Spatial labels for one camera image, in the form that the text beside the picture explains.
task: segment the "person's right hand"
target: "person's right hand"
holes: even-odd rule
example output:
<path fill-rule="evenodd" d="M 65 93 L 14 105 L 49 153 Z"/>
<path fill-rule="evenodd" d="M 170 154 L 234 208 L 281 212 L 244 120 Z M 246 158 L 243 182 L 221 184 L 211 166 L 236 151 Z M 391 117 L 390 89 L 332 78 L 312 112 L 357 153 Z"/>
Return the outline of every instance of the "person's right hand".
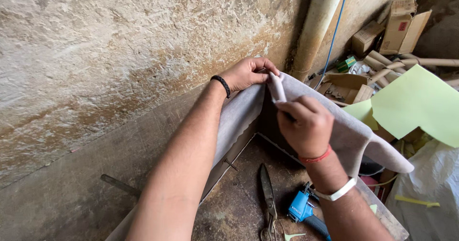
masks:
<path fill-rule="evenodd" d="M 327 151 L 335 117 L 320 102 L 301 96 L 293 102 L 277 102 L 276 106 L 280 132 L 298 156 L 317 158 Z"/>

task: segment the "yellow-green sheet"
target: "yellow-green sheet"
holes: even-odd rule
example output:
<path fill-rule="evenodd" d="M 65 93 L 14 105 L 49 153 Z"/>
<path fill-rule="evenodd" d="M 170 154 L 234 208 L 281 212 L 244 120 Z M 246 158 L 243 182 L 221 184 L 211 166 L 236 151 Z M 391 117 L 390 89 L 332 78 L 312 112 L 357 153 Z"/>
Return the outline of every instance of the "yellow-green sheet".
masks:
<path fill-rule="evenodd" d="M 372 130 L 378 130 L 378 123 L 376 123 L 376 120 L 372 116 L 373 110 L 371 108 L 370 99 L 345 106 L 342 109 L 362 123 L 368 125 Z"/>
<path fill-rule="evenodd" d="M 459 147 L 459 93 L 421 66 L 410 68 L 370 100 L 373 117 L 396 138 L 420 126 Z"/>

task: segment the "black braided bracelet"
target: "black braided bracelet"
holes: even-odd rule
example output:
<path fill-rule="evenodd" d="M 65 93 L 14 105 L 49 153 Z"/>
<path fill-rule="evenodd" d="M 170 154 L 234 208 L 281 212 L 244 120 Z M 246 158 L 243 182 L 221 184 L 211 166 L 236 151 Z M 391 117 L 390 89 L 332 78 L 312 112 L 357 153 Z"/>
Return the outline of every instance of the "black braided bracelet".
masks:
<path fill-rule="evenodd" d="M 228 84 L 226 84 L 226 81 L 218 75 L 214 75 L 212 76 L 212 78 L 210 78 L 210 80 L 213 80 L 213 79 L 222 83 L 223 87 L 226 90 L 226 98 L 229 99 L 231 97 L 231 92 L 230 92 L 230 88 L 228 87 Z"/>

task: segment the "scissors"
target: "scissors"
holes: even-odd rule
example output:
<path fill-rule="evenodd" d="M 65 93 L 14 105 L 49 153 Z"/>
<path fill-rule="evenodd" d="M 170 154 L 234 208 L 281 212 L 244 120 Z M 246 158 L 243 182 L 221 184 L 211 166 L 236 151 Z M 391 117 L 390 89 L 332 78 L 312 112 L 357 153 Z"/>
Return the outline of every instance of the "scissors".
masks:
<path fill-rule="evenodd" d="M 274 234 L 274 240 L 277 240 L 276 229 L 274 223 L 277 221 L 277 212 L 276 212 L 276 204 L 274 202 L 274 195 L 273 195 L 273 187 L 271 185 L 271 180 L 269 179 L 268 169 L 266 168 L 265 164 L 261 164 L 260 169 L 260 180 L 261 180 L 261 187 L 263 189 L 264 200 L 266 201 L 267 211 L 269 213 L 269 225 L 267 228 L 264 228 L 260 232 L 260 239 L 264 241 L 264 237 L 266 236 L 266 232 L 268 233 L 269 240 L 272 241 L 272 234 Z"/>

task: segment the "red thread bracelet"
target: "red thread bracelet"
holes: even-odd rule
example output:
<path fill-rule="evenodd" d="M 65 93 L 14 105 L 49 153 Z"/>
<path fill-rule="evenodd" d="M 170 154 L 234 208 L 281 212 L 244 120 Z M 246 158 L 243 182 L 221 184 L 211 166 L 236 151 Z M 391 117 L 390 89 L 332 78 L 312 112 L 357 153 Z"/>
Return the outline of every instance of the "red thread bracelet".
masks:
<path fill-rule="evenodd" d="M 326 158 L 328 155 L 330 155 L 330 152 L 331 152 L 331 146 L 330 146 L 330 144 L 328 144 L 328 148 L 327 148 L 327 150 L 325 151 L 325 153 L 322 156 L 320 156 L 318 158 L 302 158 L 302 157 L 298 157 L 298 159 L 304 164 L 315 163 L 315 162 L 319 162 L 319 161 L 323 160 L 324 158 Z"/>

